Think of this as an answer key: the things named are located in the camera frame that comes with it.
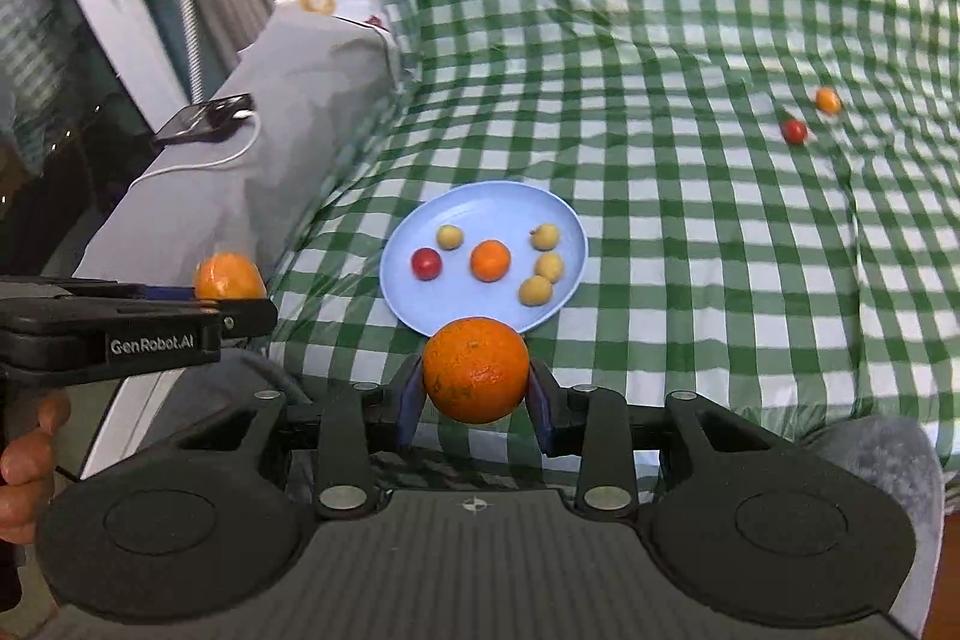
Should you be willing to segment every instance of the blue plate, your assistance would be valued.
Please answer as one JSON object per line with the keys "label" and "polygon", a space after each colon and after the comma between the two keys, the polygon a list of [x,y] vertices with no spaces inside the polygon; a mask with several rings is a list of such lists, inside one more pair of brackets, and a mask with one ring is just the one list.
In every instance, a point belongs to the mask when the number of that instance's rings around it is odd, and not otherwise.
{"label": "blue plate", "polygon": [[[456,250],[440,250],[437,245],[437,229],[445,223],[464,232],[464,243]],[[517,299],[517,290],[533,275],[541,255],[530,244],[530,232],[541,223],[554,223],[560,229],[555,252],[563,259],[565,271],[549,302],[525,307]],[[470,273],[470,252],[484,239],[499,239],[510,249],[510,271],[495,283],[482,283]],[[427,282],[414,277],[410,257],[419,247],[440,253],[439,277]],[[506,180],[472,183],[421,204],[397,226],[380,259],[380,289],[394,314],[427,336],[450,321],[476,316],[499,320],[524,333],[566,304],[580,285],[586,261],[584,227],[558,196]]]}

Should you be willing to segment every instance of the human hand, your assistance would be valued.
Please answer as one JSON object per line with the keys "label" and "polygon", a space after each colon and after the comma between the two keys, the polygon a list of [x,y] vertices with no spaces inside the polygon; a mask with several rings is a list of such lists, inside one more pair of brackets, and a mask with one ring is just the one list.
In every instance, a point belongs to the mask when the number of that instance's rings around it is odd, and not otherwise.
{"label": "human hand", "polygon": [[0,539],[16,545],[34,541],[37,514],[54,489],[53,435],[69,420],[65,391],[49,394],[37,407],[37,429],[14,439],[0,455]]}

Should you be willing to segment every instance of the gray pants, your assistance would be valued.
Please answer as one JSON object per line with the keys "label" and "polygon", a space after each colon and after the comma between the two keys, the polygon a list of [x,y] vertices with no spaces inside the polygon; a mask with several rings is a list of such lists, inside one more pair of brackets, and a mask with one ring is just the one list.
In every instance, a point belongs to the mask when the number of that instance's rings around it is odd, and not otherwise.
{"label": "gray pants", "polygon": [[[219,363],[181,375],[141,447],[271,387],[294,401],[309,401],[294,378],[264,357],[248,351],[224,351]],[[943,474],[923,429],[909,418],[861,418],[827,426],[808,437],[803,447],[882,489],[910,516],[917,552],[891,615],[920,637],[930,608],[944,528]],[[288,494],[308,500],[311,475],[309,459],[295,458]]]}

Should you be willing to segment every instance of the orange fruit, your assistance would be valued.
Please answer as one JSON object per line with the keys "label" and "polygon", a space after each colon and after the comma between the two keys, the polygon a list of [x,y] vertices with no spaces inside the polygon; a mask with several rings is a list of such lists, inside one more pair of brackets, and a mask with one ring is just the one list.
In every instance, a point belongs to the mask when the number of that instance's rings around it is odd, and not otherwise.
{"label": "orange fruit", "polygon": [[526,393],[529,371],[520,335],[486,317],[448,323],[424,348],[427,395],[437,410],[461,423],[490,423],[508,415]]}
{"label": "orange fruit", "polygon": [[477,280],[495,283],[510,268],[510,251],[499,239],[484,239],[470,253],[470,271]]}
{"label": "orange fruit", "polygon": [[267,295],[256,266],[240,253],[217,253],[197,268],[193,292],[198,299],[262,299]]}
{"label": "orange fruit", "polygon": [[821,88],[818,90],[814,102],[817,105],[817,109],[821,112],[826,112],[828,115],[838,115],[840,114],[840,110],[843,109],[839,95],[831,88]]}

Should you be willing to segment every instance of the brown floor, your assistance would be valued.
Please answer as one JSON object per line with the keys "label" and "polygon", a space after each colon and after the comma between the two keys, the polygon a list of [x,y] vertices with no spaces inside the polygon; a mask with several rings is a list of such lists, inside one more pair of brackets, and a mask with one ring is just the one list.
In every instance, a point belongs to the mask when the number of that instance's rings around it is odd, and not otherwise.
{"label": "brown floor", "polygon": [[940,571],[933,592],[930,618],[923,640],[957,640],[960,637],[960,514],[947,518]]}

